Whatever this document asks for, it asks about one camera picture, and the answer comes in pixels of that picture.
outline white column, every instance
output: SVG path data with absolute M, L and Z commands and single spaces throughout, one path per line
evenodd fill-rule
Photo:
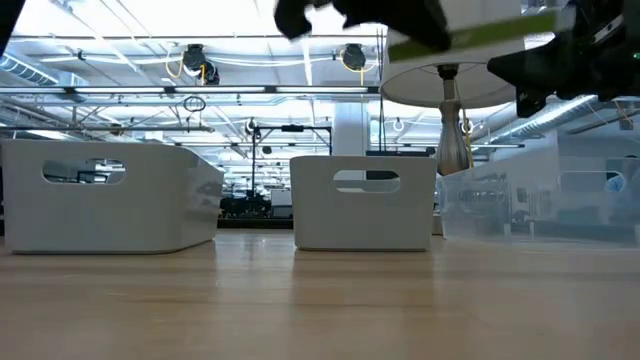
M 333 117 L 333 155 L 366 156 L 370 140 L 369 120 L 366 103 L 336 103 Z M 365 179 L 363 171 L 344 175 L 340 176 L 340 180 Z

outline lamp base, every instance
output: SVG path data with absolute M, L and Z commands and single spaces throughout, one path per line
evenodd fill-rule
M 438 160 L 438 173 L 442 176 L 466 170 L 470 166 L 467 147 L 458 125 L 461 107 L 458 100 L 444 100 L 440 103 L 442 132 L 436 160 Z

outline clear plastic bin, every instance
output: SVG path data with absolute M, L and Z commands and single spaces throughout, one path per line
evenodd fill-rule
M 525 153 L 442 177 L 448 240 L 640 243 L 640 160 Z

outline table surface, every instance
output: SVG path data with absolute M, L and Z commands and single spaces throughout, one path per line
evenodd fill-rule
M 433 239 L 296 251 L 224 231 L 161 256 L 0 254 L 3 360 L 638 359 L 640 252 Z

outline yellow cable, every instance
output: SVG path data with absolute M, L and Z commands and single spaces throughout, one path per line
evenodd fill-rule
M 180 77 L 180 75 L 182 75 L 182 66 L 183 64 L 183 56 L 184 56 L 184 51 L 180 53 L 180 70 L 178 71 L 178 74 L 174 74 L 173 72 L 171 72 L 171 69 L 169 69 L 169 54 L 170 52 L 167 51 L 167 61 L 164 63 L 165 69 L 167 69 L 167 74 L 169 74 L 169 76 L 171 76 L 174 79 L 177 79 Z
M 458 96 L 458 101 L 460 101 L 460 104 L 462 104 L 462 97 L 460 96 L 460 89 L 458 89 L 457 80 L 454 82 L 454 86 L 456 88 L 456 95 Z M 473 163 L 473 151 L 471 151 L 471 134 L 469 134 L 471 132 L 471 128 L 469 127 L 469 118 L 467 117 L 467 111 L 464 109 L 464 106 L 462 106 L 462 117 L 464 118 L 462 126 L 464 126 L 465 139 L 467 140 L 466 145 L 467 145 L 467 152 L 469 153 L 469 164 L 473 169 L 475 165 Z

